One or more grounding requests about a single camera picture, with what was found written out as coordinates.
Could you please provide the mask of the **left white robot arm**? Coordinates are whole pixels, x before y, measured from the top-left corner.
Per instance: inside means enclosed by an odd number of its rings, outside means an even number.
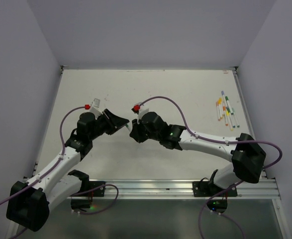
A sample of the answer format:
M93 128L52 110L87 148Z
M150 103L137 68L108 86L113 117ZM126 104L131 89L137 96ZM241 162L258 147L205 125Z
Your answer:
M26 182L16 182L8 201L7 219L34 232L46 223L50 211L65 198L89 192L90 183L67 172L80 163L93 147L93 140L112 135L129 123L128 119L103 112L86 112L79 116L69 139L62 141L61 152L42 171Z

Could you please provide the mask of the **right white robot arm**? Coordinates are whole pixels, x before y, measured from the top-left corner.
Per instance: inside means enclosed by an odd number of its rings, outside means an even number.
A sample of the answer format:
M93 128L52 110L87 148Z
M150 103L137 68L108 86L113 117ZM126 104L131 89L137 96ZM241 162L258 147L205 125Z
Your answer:
M240 181L257 184L266 158L265 151L249 134L225 138L198 135L185 126L167 124L155 112L134 119L129 135L138 143L151 139L167 149L198 151L227 160L230 164L214 170L208 183L209 192L216 196Z

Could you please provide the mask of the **yellow cap marker front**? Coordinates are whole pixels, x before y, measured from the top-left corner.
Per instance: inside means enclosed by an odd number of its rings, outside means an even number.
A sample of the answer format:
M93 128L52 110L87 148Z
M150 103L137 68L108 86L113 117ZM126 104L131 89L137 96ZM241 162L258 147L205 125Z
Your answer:
M221 98L218 99L218 109L219 109L220 119L223 119L223 117L224 117L224 114L223 114L224 110L223 110L223 105L222 105L222 99Z

